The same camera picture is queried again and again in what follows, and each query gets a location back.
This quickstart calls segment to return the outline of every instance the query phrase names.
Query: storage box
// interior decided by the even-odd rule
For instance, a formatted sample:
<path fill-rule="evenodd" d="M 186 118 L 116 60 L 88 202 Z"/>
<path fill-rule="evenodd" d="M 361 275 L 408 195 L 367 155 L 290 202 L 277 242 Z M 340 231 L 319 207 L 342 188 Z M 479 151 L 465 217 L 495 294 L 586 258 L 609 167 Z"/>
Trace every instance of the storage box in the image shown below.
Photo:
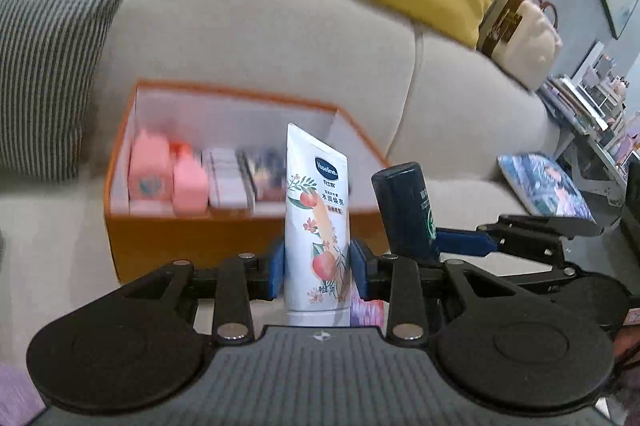
<path fill-rule="evenodd" d="M 347 156 L 351 236 L 366 240 L 374 252 L 385 252 L 388 245 L 370 178 L 388 164 L 343 110 L 281 95 L 140 79 L 114 142 L 104 189 L 104 216 L 120 282 L 178 258 L 206 268 L 240 252 L 259 255 L 284 235 L 284 215 L 255 216 L 249 209 L 210 209 L 197 217 L 130 213 L 129 155 L 140 129 L 201 149 L 237 149 L 285 147 L 288 123 Z"/>

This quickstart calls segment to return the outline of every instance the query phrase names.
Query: gray striped cushion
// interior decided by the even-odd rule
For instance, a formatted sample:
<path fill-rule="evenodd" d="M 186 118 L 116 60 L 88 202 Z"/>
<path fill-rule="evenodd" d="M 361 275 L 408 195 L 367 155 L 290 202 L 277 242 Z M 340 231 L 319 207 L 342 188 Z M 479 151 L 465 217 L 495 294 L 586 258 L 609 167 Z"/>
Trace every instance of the gray striped cushion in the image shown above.
<path fill-rule="evenodd" d="M 78 174 L 95 66 L 122 0 L 0 0 L 0 168 Z"/>

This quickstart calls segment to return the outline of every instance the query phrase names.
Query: black bottle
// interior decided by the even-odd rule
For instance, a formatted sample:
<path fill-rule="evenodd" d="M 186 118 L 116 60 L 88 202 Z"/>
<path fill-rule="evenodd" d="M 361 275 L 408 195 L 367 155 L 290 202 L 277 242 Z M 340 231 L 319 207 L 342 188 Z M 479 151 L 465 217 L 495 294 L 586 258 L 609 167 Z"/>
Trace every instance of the black bottle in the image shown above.
<path fill-rule="evenodd" d="M 409 162 L 371 177 L 392 254 L 437 263 L 436 228 L 422 168 Z"/>

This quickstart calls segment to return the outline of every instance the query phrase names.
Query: pink container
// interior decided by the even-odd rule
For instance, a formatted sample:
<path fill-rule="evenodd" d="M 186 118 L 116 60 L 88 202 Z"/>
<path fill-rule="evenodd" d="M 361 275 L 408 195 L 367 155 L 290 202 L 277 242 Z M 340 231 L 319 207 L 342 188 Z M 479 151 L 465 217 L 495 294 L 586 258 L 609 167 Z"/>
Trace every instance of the pink container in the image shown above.
<path fill-rule="evenodd" d="M 174 166 L 174 212 L 200 215 L 208 206 L 209 176 L 193 158 L 191 147 L 183 146 Z"/>
<path fill-rule="evenodd" d="M 169 141 L 142 130 L 131 147 L 129 162 L 130 200 L 171 200 L 174 164 Z"/>

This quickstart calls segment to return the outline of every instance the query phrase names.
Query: vaseline logo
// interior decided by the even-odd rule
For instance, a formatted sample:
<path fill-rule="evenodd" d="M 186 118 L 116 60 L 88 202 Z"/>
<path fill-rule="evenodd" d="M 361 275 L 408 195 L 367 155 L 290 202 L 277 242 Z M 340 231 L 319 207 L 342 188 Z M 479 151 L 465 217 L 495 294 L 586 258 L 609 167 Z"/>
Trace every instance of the vaseline logo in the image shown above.
<path fill-rule="evenodd" d="M 326 160 L 316 157 L 316 169 L 328 181 L 338 180 L 338 172 Z"/>

